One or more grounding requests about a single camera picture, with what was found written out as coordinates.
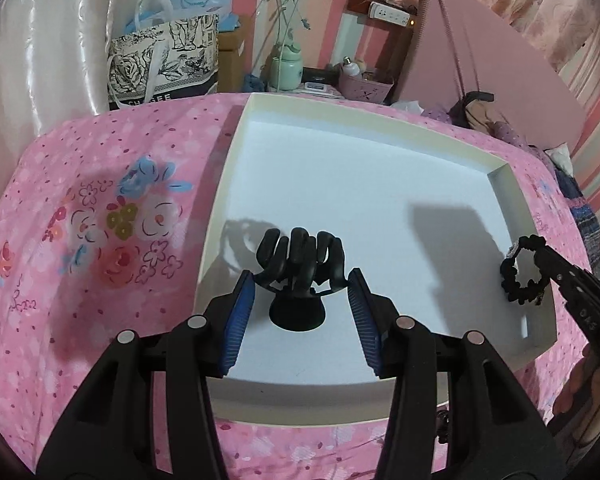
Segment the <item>black claw hair clip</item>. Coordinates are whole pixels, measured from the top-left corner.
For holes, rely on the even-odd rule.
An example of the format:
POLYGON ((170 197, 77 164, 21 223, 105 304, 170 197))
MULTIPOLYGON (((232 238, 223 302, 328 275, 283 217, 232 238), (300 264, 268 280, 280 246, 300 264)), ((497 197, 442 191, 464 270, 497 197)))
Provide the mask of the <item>black claw hair clip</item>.
POLYGON ((282 330, 302 333, 326 320, 323 298, 348 287, 342 241, 332 233, 315 236, 294 228, 286 236, 267 230, 256 252, 256 283, 272 292, 268 317, 282 330))

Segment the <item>white shallow cardboard tray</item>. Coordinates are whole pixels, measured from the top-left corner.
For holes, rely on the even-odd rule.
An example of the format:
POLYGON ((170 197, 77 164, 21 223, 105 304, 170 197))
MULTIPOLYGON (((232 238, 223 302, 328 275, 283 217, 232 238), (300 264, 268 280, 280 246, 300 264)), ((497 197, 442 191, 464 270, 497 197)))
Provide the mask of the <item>white shallow cardboard tray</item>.
MULTIPOLYGON (((557 339, 555 301, 507 300, 498 268, 535 232, 509 164, 403 120, 326 100, 250 96, 211 211, 196 307, 257 271, 268 229, 327 231, 347 269, 435 333, 478 330, 512 370, 557 339)), ((293 333, 272 323, 258 290, 236 364, 209 390, 219 417, 280 426, 366 422, 389 413, 393 383, 365 362, 344 292, 325 322, 293 333)))

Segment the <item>white power strip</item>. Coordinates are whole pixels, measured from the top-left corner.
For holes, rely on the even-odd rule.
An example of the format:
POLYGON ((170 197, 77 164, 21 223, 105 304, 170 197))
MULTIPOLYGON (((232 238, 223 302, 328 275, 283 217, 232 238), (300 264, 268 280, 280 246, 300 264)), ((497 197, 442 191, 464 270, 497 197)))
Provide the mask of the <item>white power strip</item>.
POLYGON ((370 4, 370 7, 368 8, 368 17, 372 20, 402 27, 415 25, 415 19, 405 10, 377 1, 370 4))

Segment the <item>cream satin curtain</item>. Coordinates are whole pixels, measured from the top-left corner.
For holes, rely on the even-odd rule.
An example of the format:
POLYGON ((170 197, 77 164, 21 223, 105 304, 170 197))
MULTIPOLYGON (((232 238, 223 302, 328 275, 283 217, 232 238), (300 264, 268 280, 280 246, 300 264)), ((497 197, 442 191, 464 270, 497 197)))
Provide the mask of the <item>cream satin curtain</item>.
POLYGON ((23 151, 108 108, 110 39, 140 0, 1 0, 0 199, 23 151))

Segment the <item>green water bottle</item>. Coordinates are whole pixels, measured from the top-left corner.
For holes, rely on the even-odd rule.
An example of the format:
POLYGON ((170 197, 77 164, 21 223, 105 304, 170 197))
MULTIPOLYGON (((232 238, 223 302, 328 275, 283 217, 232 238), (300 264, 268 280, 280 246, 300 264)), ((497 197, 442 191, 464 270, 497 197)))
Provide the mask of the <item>green water bottle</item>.
POLYGON ((292 91, 302 81, 303 60, 300 44, 279 44, 272 55, 270 86, 275 91, 292 91))

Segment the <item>pink headboard panel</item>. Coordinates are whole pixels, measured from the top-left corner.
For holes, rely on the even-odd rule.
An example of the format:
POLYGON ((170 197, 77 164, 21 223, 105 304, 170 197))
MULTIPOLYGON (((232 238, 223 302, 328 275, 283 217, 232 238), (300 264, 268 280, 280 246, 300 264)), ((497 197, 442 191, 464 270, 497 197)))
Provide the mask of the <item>pink headboard panel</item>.
POLYGON ((540 51, 478 0, 419 0, 394 98, 450 110, 473 91, 538 148, 572 150, 586 114, 540 51))

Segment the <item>black white floral tote bag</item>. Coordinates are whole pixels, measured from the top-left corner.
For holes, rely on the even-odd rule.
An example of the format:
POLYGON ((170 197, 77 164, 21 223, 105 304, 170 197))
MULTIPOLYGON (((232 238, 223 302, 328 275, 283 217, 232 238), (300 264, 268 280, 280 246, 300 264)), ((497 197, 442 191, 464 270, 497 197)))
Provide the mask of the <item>black white floral tote bag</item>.
POLYGON ((107 73, 110 110, 217 92, 219 18, 198 15, 116 38, 107 73))

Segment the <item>pink plastic basket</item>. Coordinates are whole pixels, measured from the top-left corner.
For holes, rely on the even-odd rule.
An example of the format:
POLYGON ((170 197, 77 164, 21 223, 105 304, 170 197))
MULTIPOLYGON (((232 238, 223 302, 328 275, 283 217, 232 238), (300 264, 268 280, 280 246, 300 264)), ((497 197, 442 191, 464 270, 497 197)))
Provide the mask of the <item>pink plastic basket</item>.
POLYGON ((387 99, 393 84, 393 79, 388 77, 368 79, 341 73, 338 90, 345 99, 350 101, 382 104, 387 99))

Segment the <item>pink floral bed sheet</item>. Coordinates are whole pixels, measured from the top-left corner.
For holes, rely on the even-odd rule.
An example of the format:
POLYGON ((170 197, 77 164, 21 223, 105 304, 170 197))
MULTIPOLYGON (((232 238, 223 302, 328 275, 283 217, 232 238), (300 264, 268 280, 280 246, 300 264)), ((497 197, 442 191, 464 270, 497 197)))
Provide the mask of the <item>pink floral bed sheet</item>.
MULTIPOLYGON (((248 94, 162 102, 65 122, 24 152, 0 199, 0 433, 35 468, 55 422, 120 330, 172 328, 193 275, 230 141, 248 94), (131 169, 135 194, 119 191, 131 169)), ((332 101, 474 144, 514 170, 541 235, 587 266, 556 183, 531 155, 390 107, 332 101)), ((557 299, 558 339, 516 373, 550 418, 585 345, 557 299)), ((273 428, 216 423, 232 479, 370 479, 386 423, 273 428)))

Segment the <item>light blue paper bag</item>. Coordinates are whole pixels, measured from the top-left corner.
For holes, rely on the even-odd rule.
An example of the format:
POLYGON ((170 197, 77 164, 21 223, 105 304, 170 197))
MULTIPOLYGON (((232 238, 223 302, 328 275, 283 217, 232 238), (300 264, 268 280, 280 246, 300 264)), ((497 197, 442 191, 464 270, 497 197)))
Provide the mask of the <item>light blue paper bag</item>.
POLYGON ((206 14, 215 14, 219 18, 219 32, 232 32, 239 26, 239 18, 232 12, 232 7, 233 0, 138 0, 122 34, 206 14))

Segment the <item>brown cardboard box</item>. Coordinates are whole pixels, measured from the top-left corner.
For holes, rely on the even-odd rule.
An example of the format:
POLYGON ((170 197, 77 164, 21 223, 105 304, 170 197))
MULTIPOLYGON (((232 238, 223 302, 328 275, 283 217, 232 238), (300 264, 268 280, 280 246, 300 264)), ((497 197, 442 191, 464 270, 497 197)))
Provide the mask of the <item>brown cardboard box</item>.
POLYGON ((252 19, 249 15, 237 15, 237 26, 230 32, 219 32, 218 92, 242 91, 245 77, 245 52, 252 19))

